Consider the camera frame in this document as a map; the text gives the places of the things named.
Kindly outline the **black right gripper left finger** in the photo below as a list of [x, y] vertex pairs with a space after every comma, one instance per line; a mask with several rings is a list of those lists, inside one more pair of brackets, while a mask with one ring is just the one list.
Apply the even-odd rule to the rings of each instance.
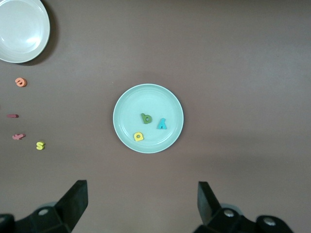
[[87, 208], [87, 181], [78, 180], [54, 205], [35, 210], [14, 225], [16, 233], [70, 233]]

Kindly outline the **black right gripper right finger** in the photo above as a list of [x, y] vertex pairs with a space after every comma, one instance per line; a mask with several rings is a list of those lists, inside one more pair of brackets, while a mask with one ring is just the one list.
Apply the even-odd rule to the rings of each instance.
[[199, 182], [197, 207], [202, 224], [196, 233], [260, 233], [257, 223], [231, 207], [222, 207], [207, 182]]

